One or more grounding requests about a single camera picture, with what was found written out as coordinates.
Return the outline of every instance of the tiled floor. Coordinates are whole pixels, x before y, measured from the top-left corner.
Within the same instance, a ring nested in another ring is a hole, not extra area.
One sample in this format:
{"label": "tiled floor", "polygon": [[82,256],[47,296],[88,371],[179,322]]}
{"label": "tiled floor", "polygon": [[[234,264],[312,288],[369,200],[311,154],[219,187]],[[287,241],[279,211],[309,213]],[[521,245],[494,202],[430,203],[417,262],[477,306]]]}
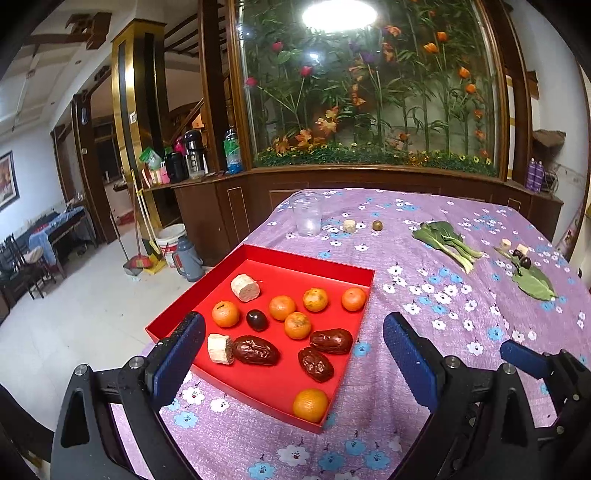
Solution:
{"label": "tiled floor", "polygon": [[[133,255],[133,230],[123,242]],[[123,263],[118,242],[90,247],[44,299],[26,294],[0,325],[0,383],[52,430],[76,365],[122,366],[150,341],[144,327],[191,285],[171,268],[136,281]]]}

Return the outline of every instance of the clear plastic cup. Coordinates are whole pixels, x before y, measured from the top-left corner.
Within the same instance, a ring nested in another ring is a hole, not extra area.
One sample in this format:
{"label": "clear plastic cup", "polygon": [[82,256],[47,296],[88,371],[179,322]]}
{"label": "clear plastic cup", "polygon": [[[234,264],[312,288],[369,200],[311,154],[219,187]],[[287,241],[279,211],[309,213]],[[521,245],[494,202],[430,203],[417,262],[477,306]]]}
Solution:
{"label": "clear plastic cup", "polygon": [[322,203],[314,192],[298,192],[290,199],[295,216],[297,232],[301,236],[316,236],[320,233]]}

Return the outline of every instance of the screw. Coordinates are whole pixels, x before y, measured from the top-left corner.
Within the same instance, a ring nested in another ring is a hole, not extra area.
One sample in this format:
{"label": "screw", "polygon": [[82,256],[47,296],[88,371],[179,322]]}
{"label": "screw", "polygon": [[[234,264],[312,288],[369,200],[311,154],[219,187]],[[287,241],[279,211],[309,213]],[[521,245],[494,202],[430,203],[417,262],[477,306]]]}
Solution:
{"label": "screw", "polygon": [[515,367],[511,364],[503,364],[503,371],[507,375],[513,375],[515,373]]}
{"label": "screw", "polygon": [[139,368],[144,364],[144,357],[143,356],[135,356],[131,360],[129,360],[128,365],[130,368]]}
{"label": "screw", "polygon": [[460,359],[458,357],[450,355],[450,356],[445,357],[445,364],[449,368],[459,368],[460,365],[462,364],[462,362],[460,361]]}
{"label": "screw", "polygon": [[88,372],[88,365],[86,364],[80,364],[74,369],[74,374],[76,374],[78,377],[81,377],[86,372]]}

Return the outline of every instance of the purple tablecloth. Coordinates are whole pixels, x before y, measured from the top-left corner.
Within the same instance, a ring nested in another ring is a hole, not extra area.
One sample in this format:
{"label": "purple tablecloth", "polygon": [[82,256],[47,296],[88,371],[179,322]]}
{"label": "purple tablecloth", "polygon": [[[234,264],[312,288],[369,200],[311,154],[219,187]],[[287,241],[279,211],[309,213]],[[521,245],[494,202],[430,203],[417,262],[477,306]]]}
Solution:
{"label": "purple tablecloth", "polygon": [[[589,294],[566,260],[509,207],[435,195],[369,189],[318,191],[323,231],[302,238],[289,202],[279,205],[246,243],[375,270],[359,340],[325,425],[315,435],[268,417],[189,373],[172,405],[161,410],[171,434],[204,479],[387,478],[417,437],[428,411],[415,402],[382,338],[399,310],[443,355],[496,369],[499,347],[513,338],[539,352],[568,349],[587,362]],[[343,233],[346,218],[358,231]],[[384,229],[374,232],[374,220]],[[447,220],[468,245],[486,252],[470,275],[442,252],[412,238],[420,222]],[[528,245],[559,298],[538,301],[512,282],[512,267],[493,250],[502,238]],[[536,425],[554,409],[541,381],[521,374]],[[119,428],[137,473],[151,478],[121,410]]]}

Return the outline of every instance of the red box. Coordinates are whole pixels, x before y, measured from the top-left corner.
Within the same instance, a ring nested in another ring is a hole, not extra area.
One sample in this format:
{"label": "red box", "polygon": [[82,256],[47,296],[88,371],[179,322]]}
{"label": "red box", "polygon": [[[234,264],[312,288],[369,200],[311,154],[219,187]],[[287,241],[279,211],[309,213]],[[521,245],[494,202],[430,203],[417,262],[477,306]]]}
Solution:
{"label": "red box", "polygon": [[[232,279],[242,273],[257,280],[261,288],[261,295],[247,303],[238,300],[230,289]],[[193,361],[191,371],[252,408],[304,430],[321,433],[327,414],[317,424],[299,419],[292,415],[293,400],[301,390],[319,388],[327,394],[332,405],[350,352],[347,355],[327,353],[335,375],[328,382],[315,382],[303,371],[297,357],[301,349],[310,345],[309,340],[290,339],[285,334],[283,322],[278,322],[269,314],[269,302],[277,295],[288,295],[294,299],[297,310],[309,317],[312,331],[339,327],[348,330],[357,339],[363,310],[348,312],[342,307],[340,298],[347,288],[353,286],[363,289],[369,298],[373,278],[374,271],[366,268],[241,245],[163,311],[146,327],[146,331],[157,342],[168,336],[193,310],[205,318],[207,335],[220,333],[230,335],[232,339],[240,335],[256,335],[270,341],[281,353],[281,359],[274,367],[247,365],[239,361],[234,361],[232,365],[215,364],[209,359],[206,340]],[[329,295],[329,305],[322,312],[308,312],[303,306],[304,292],[312,287],[323,288]],[[211,317],[213,306],[222,300],[234,302],[241,314],[238,324],[229,329],[218,327]],[[267,330],[255,332],[248,326],[245,316],[252,309],[259,309],[267,315]]]}

